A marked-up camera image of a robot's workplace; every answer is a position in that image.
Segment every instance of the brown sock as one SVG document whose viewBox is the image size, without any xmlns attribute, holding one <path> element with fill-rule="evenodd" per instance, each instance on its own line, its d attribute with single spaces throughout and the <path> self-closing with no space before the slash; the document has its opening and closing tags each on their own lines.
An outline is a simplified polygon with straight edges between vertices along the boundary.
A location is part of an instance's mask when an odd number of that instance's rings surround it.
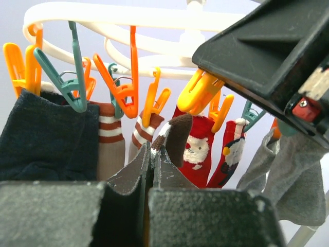
<svg viewBox="0 0 329 247">
<path fill-rule="evenodd" d="M 91 103 L 99 106 L 97 180 L 105 181 L 124 167 L 125 141 L 121 120 L 114 117 L 114 106 L 110 103 Z"/>
<path fill-rule="evenodd" d="M 152 142 L 155 130 L 164 121 L 163 117 L 152 113 L 151 118 L 150 118 L 150 126 L 145 128 L 142 125 L 142 119 L 141 119 L 142 115 L 143 115 L 143 111 L 139 114 L 139 116 L 137 118 L 137 122 L 135 124 L 135 129 L 132 134 L 132 140 L 129 145 L 128 163 L 135 158 L 138 150 L 140 149 L 140 147 L 142 146 L 143 143 L 145 143 L 147 141 Z"/>
<path fill-rule="evenodd" d="M 151 157 L 154 158 L 163 145 L 166 148 L 171 163 L 176 167 L 182 167 L 183 154 L 192 124 L 193 117 L 190 114 L 180 115 L 169 120 L 162 127 L 151 146 Z"/>
</svg>

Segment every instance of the sock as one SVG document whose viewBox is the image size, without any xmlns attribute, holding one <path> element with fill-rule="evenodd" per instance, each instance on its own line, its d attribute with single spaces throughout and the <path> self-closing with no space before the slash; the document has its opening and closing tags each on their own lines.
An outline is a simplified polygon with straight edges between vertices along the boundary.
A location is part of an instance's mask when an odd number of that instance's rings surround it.
<svg viewBox="0 0 329 247">
<path fill-rule="evenodd" d="M 151 146 L 151 158 L 154 159 L 163 145 L 171 163 L 176 167 L 183 166 L 183 155 L 187 138 L 192 128 L 193 118 L 190 114 L 174 117 L 160 130 L 159 135 Z"/>
<path fill-rule="evenodd" d="M 326 218 L 320 162 L 304 171 L 276 204 L 279 220 L 321 226 Z"/>
<path fill-rule="evenodd" d="M 85 113 L 77 113 L 60 105 L 63 99 L 22 89 L 0 136 L 0 181 L 96 180 L 97 145 L 92 139 L 97 139 L 98 126 L 89 123 L 98 118 L 99 109 L 88 105 Z M 90 132 L 89 140 L 82 139 L 84 132 Z M 82 142 L 88 142 L 87 149 L 79 149 L 80 159 L 73 159 Z"/>
<path fill-rule="evenodd" d="M 233 176 L 245 146 L 243 129 L 247 124 L 243 118 L 226 122 L 221 159 L 207 188 L 222 188 Z"/>
<path fill-rule="evenodd" d="M 56 88 L 51 82 L 41 81 L 40 91 L 41 92 L 56 93 Z"/>
<path fill-rule="evenodd" d="M 236 188 L 242 190 L 253 189 L 261 192 L 266 185 L 266 173 L 279 151 L 279 142 L 269 144 L 274 133 L 271 129 L 263 138 L 262 144 L 256 151 L 246 173 L 241 177 Z"/>
<path fill-rule="evenodd" d="M 145 128 L 142 125 L 142 119 L 141 119 L 142 115 L 143 115 L 143 111 L 137 117 L 135 129 L 132 134 L 132 140 L 129 145 L 128 162 L 132 161 L 135 158 L 138 150 L 140 149 L 143 143 L 147 141 L 152 143 L 155 130 L 164 121 L 163 117 L 155 113 L 152 113 L 150 118 L 150 126 Z"/>
<path fill-rule="evenodd" d="M 264 195 L 279 205 L 279 216 L 283 210 L 290 219 L 304 217 L 304 224 L 323 224 L 325 200 L 323 183 L 318 178 L 320 160 L 328 150 L 300 132 L 289 137 L 282 135 L 279 142 L 280 150 L 271 164 Z"/>
<path fill-rule="evenodd" d="M 182 115 L 176 107 L 174 116 Z M 211 169 L 211 147 L 214 133 L 211 128 L 214 122 L 204 116 L 193 116 L 193 125 L 187 139 L 183 160 L 179 168 L 181 173 L 198 188 L 205 188 Z"/>
<path fill-rule="evenodd" d="M 105 181 L 124 167 L 125 140 L 121 120 L 114 117 L 114 106 L 111 103 L 92 104 L 99 106 L 97 180 Z"/>
</svg>

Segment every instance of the green clothespin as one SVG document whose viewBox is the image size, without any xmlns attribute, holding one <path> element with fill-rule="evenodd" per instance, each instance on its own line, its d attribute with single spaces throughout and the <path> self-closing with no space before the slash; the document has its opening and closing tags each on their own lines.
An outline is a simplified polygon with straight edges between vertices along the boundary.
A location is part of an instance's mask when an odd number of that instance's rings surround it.
<svg viewBox="0 0 329 247">
<path fill-rule="evenodd" d="M 76 72 L 64 71 L 59 74 L 52 63 L 49 61 L 44 52 L 36 48 L 33 52 L 34 57 L 39 62 L 42 69 L 45 71 L 49 79 L 62 93 L 63 97 L 67 103 L 79 113 L 85 112 L 87 110 L 87 94 L 86 85 L 84 81 L 84 70 L 82 63 L 82 56 L 80 51 L 80 45 L 78 40 L 77 26 L 75 22 L 69 21 L 68 25 L 72 31 L 72 49 L 74 55 L 74 62 L 76 66 Z M 62 79 L 64 74 L 75 74 L 77 79 L 71 79 L 64 81 Z M 75 97 L 72 91 L 79 91 L 79 97 Z"/>
<path fill-rule="evenodd" d="M 280 130 L 280 133 L 284 136 L 293 136 L 297 133 L 297 130 L 295 130 L 290 125 L 286 124 L 284 121 L 279 120 L 277 118 L 278 128 Z"/>
<path fill-rule="evenodd" d="M 261 119 L 266 114 L 265 110 L 262 110 L 261 113 L 258 113 L 255 109 L 251 108 L 251 105 L 251 101 L 247 100 L 242 112 L 241 117 L 249 122 L 249 124 L 244 128 L 244 132 L 247 132 L 252 126 L 256 124 L 256 122 L 258 122 L 259 119 Z"/>
<path fill-rule="evenodd" d="M 109 75 L 112 77 L 112 79 L 115 81 L 115 85 L 116 86 L 120 86 L 120 79 L 118 78 L 113 78 L 113 74 L 112 74 L 112 66 L 116 66 L 116 63 L 111 63 L 107 70 L 109 72 Z M 119 106 L 119 104 L 117 104 L 117 100 L 114 97 L 114 95 L 111 93 L 111 91 L 109 92 L 109 96 L 111 97 L 111 104 L 115 107 L 115 113 L 114 113 L 114 117 L 117 119 L 120 119 L 121 117 L 124 116 L 124 112 L 121 109 L 121 107 Z"/>
</svg>

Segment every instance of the orange clothespin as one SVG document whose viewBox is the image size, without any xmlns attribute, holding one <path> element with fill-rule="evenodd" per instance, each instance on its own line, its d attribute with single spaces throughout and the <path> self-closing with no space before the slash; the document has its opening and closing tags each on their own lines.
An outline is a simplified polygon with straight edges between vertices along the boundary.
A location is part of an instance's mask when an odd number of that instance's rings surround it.
<svg viewBox="0 0 329 247">
<path fill-rule="evenodd" d="M 211 74 L 198 69 L 178 97 L 179 110 L 191 115 L 201 113 L 224 84 Z"/>
<path fill-rule="evenodd" d="M 277 118 L 274 118 L 273 124 L 271 126 L 271 129 L 274 128 L 274 133 L 273 133 L 273 137 L 274 139 L 280 139 L 281 137 L 281 133 L 278 127 L 278 120 Z"/>
<path fill-rule="evenodd" d="M 131 53 L 131 67 L 132 67 L 131 84 L 122 84 L 120 86 L 116 86 L 115 81 L 110 76 L 109 72 L 107 71 L 104 63 L 102 62 L 98 54 L 94 54 L 93 56 L 94 63 L 99 73 L 101 74 L 109 90 L 116 98 L 117 103 L 119 104 L 119 106 L 121 107 L 121 109 L 123 110 L 123 112 L 128 118 L 136 118 L 138 115 L 138 55 L 137 55 L 135 34 L 136 34 L 136 26 L 131 26 L 130 27 L 130 53 Z M 132 102 L 127 103 L 125 100 L 127 97 L 131 97 Z"/>
<path fill-rule="evenodd" d="M 222 107 L 220 107 L 221 90 L 213 97 L 209 105 L 208 118 L 212 119 L 215 123 L 211 128 L 212 133 L 216 133 L 222 127 L 224 120 L 231 109 L 233 104 L 234 95 L 229 94 L 225 97 Z"/>
<path fill-rule="evenodd" d="M 35 59 L 35 48 L 42 49 L 43 30 L 37 29 L 36 25 L 28 27 L 28 31 L 35 36 L 35 44 L 29 45 L 25 50 L 25 65 L 21 49 L 14 43 L 6 43 L 3 51 L 10 74 L 10 78 L 18 98 L 22 88 L 40 95 L 42 68 Z"/>
<path fill-rule="evenodd" d="M 155 69 L 156 69 L 156 72 L 153 73 L 153 75 L 155 76 L 155 80 L 149 86 L 149 91 L 146 96 L 146 102 L 145 102 L 143 115 L 142 115 L 142 125 L 145 128 L 147 128 L 150 125 L 150 118 L 151 118 L 152 113 L 155 113 L 157 115 L 160 114 L 163 107 L 167 103 L 167 100 L 168 100 L 168 98 L 170 96 L 170 92 L 171 92 L 169 88 L 163 89 L 158 100 L 155 101 L 156 92 L 158 91 L 160 74 L 161 74 L 161 70 L 159 67 L 156 67 Z"/>
<path fill-rule="evenodd" d="M 84 72 L 84 82 L 86 85 L 86 92 L 87 92 L 87 100 L 90 100 L 93 91 L 95 89 L 96 86 L 96 79 L 94 77 L 90 76 L 90 71 L 91 71 L 91 67 L 92 67 L 92 63 L 90 61 L 90 58 L 85 57 L 84 58 L 86 61 L 83 62 L 83 67 L 86 68 L 85 72 Z M 79 96 L 79 92 L 78 91 L 74 91 L 73 95 L 75 97 Z"/>
</svg>

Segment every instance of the drying rack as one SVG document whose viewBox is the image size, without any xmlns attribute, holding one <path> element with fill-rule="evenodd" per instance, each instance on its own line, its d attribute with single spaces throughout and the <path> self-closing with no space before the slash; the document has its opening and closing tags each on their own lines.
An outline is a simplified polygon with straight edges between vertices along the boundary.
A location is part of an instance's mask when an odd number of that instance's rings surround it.
<svg viewBox="0 0 329 247">
<path fill-rule="evenodd" d="M 252 1 L 257 3 L 265 2 L 264 0 Z M 190 80 L 195 71 L 181 68 L 196 68 L 191 61 L 191 57 L 195 48 L 205 41 L 201 31 L 220 32 L 244 17 L 242 14 L 203 12 L 205 2 L 206 0 L 187 0 L 188 7 L 186 11 L 66 2 L 44 3 L 27 10 L 24 17 L 23 34 L 33 44 L 35 43 L 35 37 L 28 31 L 31 24 L 42 25 L 43 22 L 54 20 L 75 21 L 104 36 L 104 48 L 107 54 L 117 64 L 120 64 L 112 67 L 116 74 L 131 75 L 130 59 L 121 54 L 111 43 L 111 40 L 126 45 L 130 43 L 129 31 L 117 25 L 185 29 L 179 42 L 157 40 L 137 34 L 136 46 L 138 49 L 160 54 L 139 58 L 140 76 L 153 77 L 154 64 L 159 66 L 160 63 L 162 66 L 180 68 L 161 69 L 163 78 Z M 46 40 L 43 40 L 43 51 L 64 62 L 74 64 L 72 53 L 62 50 Z M 93 62 L 92 69 L 97 70 Z M 329 192 L 326 193 L 326 211 L 328 215 Z M 287 246 L 305 246 L 317 229 L 318 227 L 301 226 Z"/>
</svg>

